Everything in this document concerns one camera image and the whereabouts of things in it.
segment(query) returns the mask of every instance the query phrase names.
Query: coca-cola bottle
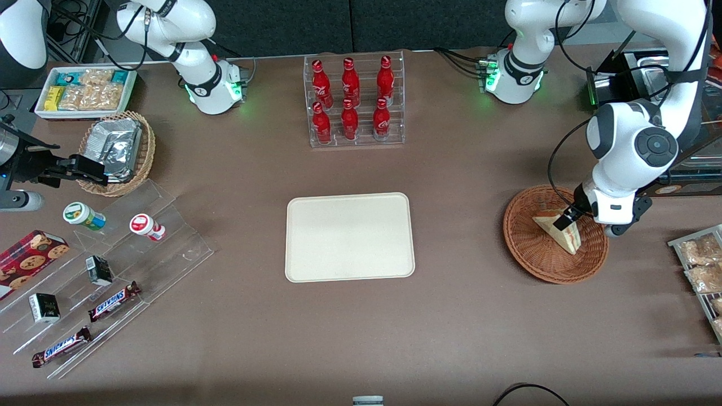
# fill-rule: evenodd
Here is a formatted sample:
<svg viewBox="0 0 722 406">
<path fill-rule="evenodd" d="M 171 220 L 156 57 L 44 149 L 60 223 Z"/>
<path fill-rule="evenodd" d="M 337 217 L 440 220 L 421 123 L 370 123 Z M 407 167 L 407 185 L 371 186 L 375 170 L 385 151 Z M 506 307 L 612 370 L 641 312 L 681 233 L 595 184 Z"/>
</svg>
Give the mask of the coca-cola bottle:
<svg viewBox="0 0 722 406">
<path fill-rule="evenodd" d="M 354 103 L 354 107 L 361 104 L 361 83 L 359 74 L 354 69 L 354 60 L 344 58 L 344 74 L 341 76 L 341 83 L 344 84 L 344 98 L 349 98 Z"/>
<path fill-rule="evenodd" d="M 386 108 L 386 99 L 378 98 L 376 100 L 376 110 L 373 112 L 373 137 L 377 141 L 386 141 L 388 138 L 388 122 L 391 120 L 391 114 Z"/>
<path fill-rule="evenodd" d="M 344 124 L 344 137 L 349 141 L 356 139 L 356 133 L 359 129 L 359 115 L 354 108 L 351 99 L 344 99 L 344 110 L 341 112 L 341 122 Z"/>
<path fill-rule="evenodd" d="M 331 142 L 331 120 L 320 102 L 313 102 L 313 129 L 320 144 Z"/>
<path fill-rule="evenodd" d="M 386 99 L 386 106 L 393 104 L 393 71 L 391 70 L 391 58 L 387 55 L 381 56 L 381 70 L 376 76 L 378 86 L 378 97 Z"/>
<path fill-rule="evenodd" d="M 316 92 L 316 98 L 325 109 L 329 109 L 334 105 L 329 76 L 323 71 L 323 64 L 318 59 L 311 62 L 311 68 L 313 69 L 313 91 Z"/>
</svg>

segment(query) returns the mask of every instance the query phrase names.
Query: small black box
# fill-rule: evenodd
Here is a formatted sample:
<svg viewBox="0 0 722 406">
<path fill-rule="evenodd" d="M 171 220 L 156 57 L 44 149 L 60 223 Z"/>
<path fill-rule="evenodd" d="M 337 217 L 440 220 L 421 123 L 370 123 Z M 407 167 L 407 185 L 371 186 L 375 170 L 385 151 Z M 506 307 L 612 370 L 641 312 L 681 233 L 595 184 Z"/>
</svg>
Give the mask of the small black box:
<svg viewBox="0 0 722 406">
<path fill-rule="evenodd" d="M 35 322 L 53 323 L 60 320 L 60 308 L 54 295 L 34 293 L 30 295 L 30 310 Z"/>
<path fill-rule="evenodd" d="M 85 259 L 85 269 L 88 271 L 90 282 L 100 286 L 108 286 L 113 283 L 113 276 L 110 273 L 108 261 L 97 255 Z"/>
</svg>

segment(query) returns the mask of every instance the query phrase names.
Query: clear acrylic bottle rack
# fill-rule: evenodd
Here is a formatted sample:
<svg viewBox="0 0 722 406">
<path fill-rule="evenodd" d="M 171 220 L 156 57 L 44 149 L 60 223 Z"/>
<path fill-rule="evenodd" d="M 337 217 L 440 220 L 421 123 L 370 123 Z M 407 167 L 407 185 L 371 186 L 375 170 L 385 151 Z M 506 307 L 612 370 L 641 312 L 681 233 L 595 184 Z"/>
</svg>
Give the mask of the clear acrylic bottle rack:
<svg viewBox="0 0 722 406">
<path fill-rule="evenodd" d="M 391 70 L 393 71 L 393 104 L 388 107 L 391 122 L 388 125 L 388 139 L 377 141 L 373 137 L 373 112 L 376 109 L 377 87 L 376 76 L 381 69 L 381 56 L 391 57 Z M 341 123 L 344 91 L 341 76 L 344 73 L 344 58 L 353 58 L 356 72 L 361 83 L 361 104 L 356 107 L 359 116 L 359 129 L 356 140 L 349 141 L 344 137 Z M 329 76 L 331 82 L 331 95 L 334 97 L 333 106 L 326 110 L 331 119 L 331 143 L 320 144 L 313 130 L 313 102 L 318 101 L 313 91 L 313 69 L 311 63 L 318 59 L 323 64 L 323 71 Z M 347 55 L 316 55 L 306 56 L 303 63 L 303 83 L 306 95 L 306 114 L 308 115 L 308 133 L 311 147 L 356 147 L 380 146 L 387 144 L 403 144 L 406 141 L 406 127 L 404 126 L 404 112 L 406 110 L 406 92 L 404 88 L 404 53 L 397 52 L 370 52 L 351 53 Z"/>
<path fill-rule="evenodd" d="M 33 354 L 88 326 L 93 337 L 91 342 L 38 369 L 38 373 L 47 374 L 48 379 L 68 374 L 214 253 L 181 217 L 173 200 L 172 195 L 148 180 L 100 211 L 108 219 L 100 231 L 78 227 L 75 230 L 77 241 L 68 241 L 71 250 L 66 255 L 32 278 L 20 292 L 0 302 L 0 340 L 10 342 L 16 348 L 14 354 L 27 358 L 27 367 L 32 368 Z M 165 226 L 166 234 L 161 241 L 154 242 L 131 233 L 130 219 L 141 212 Z M 111 285 L 99 286 L 90 282 L 85 259 L 91 255 L 102 256 L 108 261 L 113 273 Z M 140 294 L 104 319 L 91 323 L 87 312 L 132 281 L 141 288 Z M 33 293 L 55 295 L 60 307 L 59 321 L 52 324 L 33 322 L 28 302 Z"/>
</svg>

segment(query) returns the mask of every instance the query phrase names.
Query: table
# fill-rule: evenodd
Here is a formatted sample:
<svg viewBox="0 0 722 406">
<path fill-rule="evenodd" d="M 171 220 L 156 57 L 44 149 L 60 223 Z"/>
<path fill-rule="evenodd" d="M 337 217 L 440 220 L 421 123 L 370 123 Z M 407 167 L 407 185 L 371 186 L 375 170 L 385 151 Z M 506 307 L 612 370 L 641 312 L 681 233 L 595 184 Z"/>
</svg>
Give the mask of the table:
<svg viewBox="0 0 722 406">
<path fill-rule="evenodd" d="M 597 64 L 610 48 L 570 53 Z M 657 199 L 597 276 L 541 282 L 508 253 L 501 219 L 516 193 L 547 182 L 552 148 L 590 116 L 583 72 L 555 50 L 538 93 L 504 105 L 439 55 L 405 55 L 407 143 L 350 151 L 309 147 L 303 58 L 260 60 L 248 102 L 221 116 L 189 103 L 171 65 L 144 67 L 129 109 L 157 135 L 151 177 L 219 251 L 65 379 L 46 381 L 0 340 L 2 403 L 348 405 L 382 394 L 390 406 L 490 405 L 520 381 L 573 405 L 718 401 L 719 359 L 691 357 L 718 347 L 666 246 L 720 223 L 718 200 Z M 71 154 L 88 126 L 39 120 L 32 135 Z M 563 186 L 595 162 L 583 138 L 557 157 Z M 60 213 L 75 199 L 111 202 L 72 182 L 27 188 L 46 206 L 1 214 L 2 247 L 35 228 L 69 235 Z M 390 191 L 411 202 L 411 277 L 285 279 L 288 201 Z M 535 391 L 508 404 L 557 404 Z"/>
</svg>

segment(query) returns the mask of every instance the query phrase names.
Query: brown wicker basket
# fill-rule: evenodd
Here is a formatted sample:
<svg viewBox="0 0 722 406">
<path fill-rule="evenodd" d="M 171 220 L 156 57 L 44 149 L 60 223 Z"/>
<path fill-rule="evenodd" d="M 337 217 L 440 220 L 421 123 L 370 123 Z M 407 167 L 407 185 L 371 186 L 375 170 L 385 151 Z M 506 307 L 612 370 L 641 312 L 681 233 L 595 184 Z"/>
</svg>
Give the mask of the brown wicker basket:
<svg viewBox="0 0 722 406">
<path fill-rule="evenodd" d="M 572 192 L 558 188 L 569 201 Z M 517 194 L 504 214 L 504 239 L 511 254 L 532 275 L 547 282 L 570 284 L 586 280 L 604 265 L 609 239 L 604 226 L 588 216 L 577 221 L 582 244 L 569 254 L 532 217 L 543 209 L 566 207 L 551 186 L 536 186 Z"/>
<path fill-rule="evenodd" d="M 148 178 L 150 168 L 153 166 L 153 154 L 155 154 L 155 134 L 153 134 L 153 129 L 150 128 L 148 121 L 146 121 L 143 116 L 133 111 L 124 111 L 123 113 L 116 114 L 114 116 L 103 117 L 101 120 L 120 120 L 122 118 L 132 118 L 139 121 L 143 126 L 140 150 L 138 151 L 138 158 L 135 166 L 135 176 L 128 183 L 109 183 L 107 186 L 101 186 L 87 181 L 78 181 L 78 183 L 80 183 L 80 187 L 82 187 L 85 191 L 93 194 L 102 194 L 107 197 L 123 196 L 135 190 L 135 188 L 140 186 L 140 184 Z M 91 130 L 92 127 L 88 129 L 82 142 L 80 142 L 80 154 L 85 151 L 85 145 L 88 142 Z"/>
</svg>

